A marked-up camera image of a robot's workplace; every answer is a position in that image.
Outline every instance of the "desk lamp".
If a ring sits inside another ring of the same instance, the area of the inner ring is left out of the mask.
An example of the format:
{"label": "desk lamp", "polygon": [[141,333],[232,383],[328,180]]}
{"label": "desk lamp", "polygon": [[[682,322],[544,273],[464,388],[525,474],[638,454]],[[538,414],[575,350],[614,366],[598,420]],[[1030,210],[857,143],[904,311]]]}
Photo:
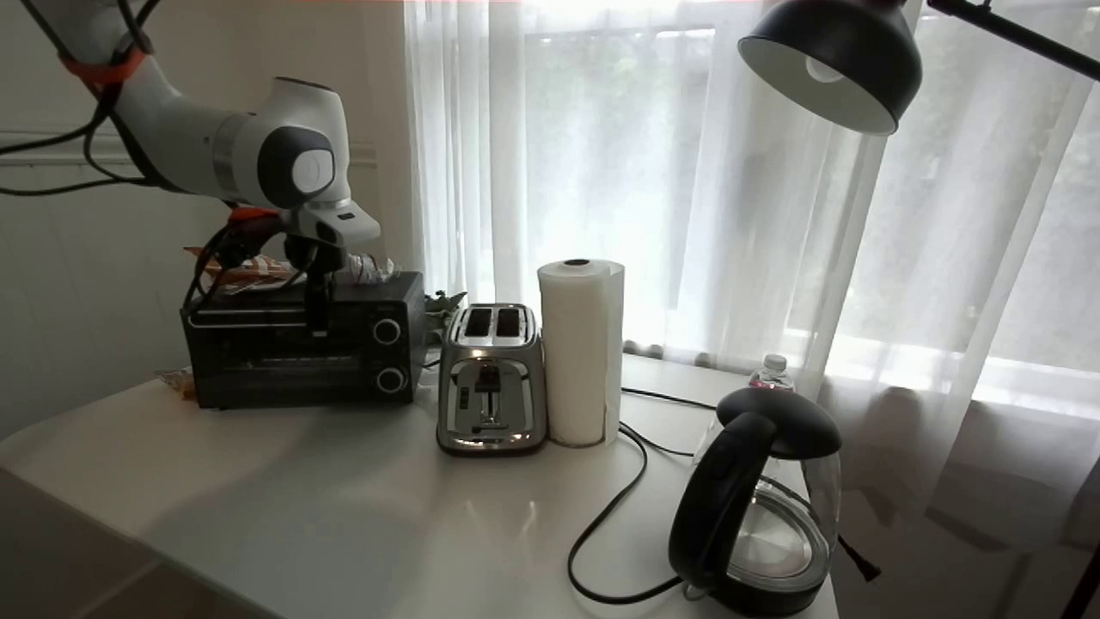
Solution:
{"label": "desk lamp", "polygon": [[[863,133],[894,133],[921,85],[921,54],[900,2],[789,0],[771,10],[738,52],[758,80],[812,114]],[[928,7],[1100,80],[1100,63],[998,16],[990,2],[928,0]]]}

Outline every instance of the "white table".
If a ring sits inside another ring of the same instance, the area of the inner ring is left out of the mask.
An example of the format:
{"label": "white table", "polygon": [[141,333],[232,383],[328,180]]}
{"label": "white table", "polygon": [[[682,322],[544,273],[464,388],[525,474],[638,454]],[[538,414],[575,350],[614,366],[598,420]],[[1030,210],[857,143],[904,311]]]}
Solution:
{"label": "white table", "polygon": [[[624,384],[700,402],[741,383],[624,361]],[[144,383],[4,440],[0,464],[278,617],[732,617],[677,592],[609,608],[568,586],[568,547],[638,469],[632,443],[448,458],[434,408],[434,372],[416,406],[400,408],[210,414]],[[710,424],[638,394],[623,398],[623,416],[671,448],[694,448]],[[771,472],[804,487],[797,464]],[[584,547],[582,582],[638,592],[671,579],[667,531],[684,486],[684,462],[654,458],[638,492]],[[832,586],[804,617],[835,619]]]}

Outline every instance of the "black lamp shade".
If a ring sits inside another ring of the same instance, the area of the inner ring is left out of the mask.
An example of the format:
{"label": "black lamp shade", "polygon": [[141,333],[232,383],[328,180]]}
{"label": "black lamp shade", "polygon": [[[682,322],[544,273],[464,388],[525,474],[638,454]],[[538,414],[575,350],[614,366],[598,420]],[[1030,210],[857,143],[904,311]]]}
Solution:
{"label": "black lamp shade", "polygon": [[738,52],[772,91],[863,133],[894,133],[921,85],[904,16],[875,0],[779,2]]}

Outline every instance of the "sheer curtain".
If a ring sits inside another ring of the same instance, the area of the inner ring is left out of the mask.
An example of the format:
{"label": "sheer curtain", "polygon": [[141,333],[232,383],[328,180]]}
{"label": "sheer curtain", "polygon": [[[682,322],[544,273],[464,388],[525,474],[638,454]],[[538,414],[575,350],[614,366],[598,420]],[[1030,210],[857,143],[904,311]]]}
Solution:
{"label": "sheer curtain", "polygon": [[[925,15],[919,104],[857,138],[741,69],[768,7],[408,0],[426,279],[536,307],[544,260],[623,260],[630,339],[779,350],[835,414],[867,617],[1052,617],[1100,538],[1100,100]],[[1002,10],[1094,40],[1085,7]]]}

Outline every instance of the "toaster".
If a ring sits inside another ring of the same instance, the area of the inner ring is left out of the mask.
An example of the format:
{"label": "toaster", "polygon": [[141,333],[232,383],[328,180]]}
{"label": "toaster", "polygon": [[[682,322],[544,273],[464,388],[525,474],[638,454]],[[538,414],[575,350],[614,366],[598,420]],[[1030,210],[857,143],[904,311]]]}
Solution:
{"label": "toaster", "polygon": [[545,443],[545,378],[536,317],[470,304],[441,355],[436,440],[448,454],[521,454]]}

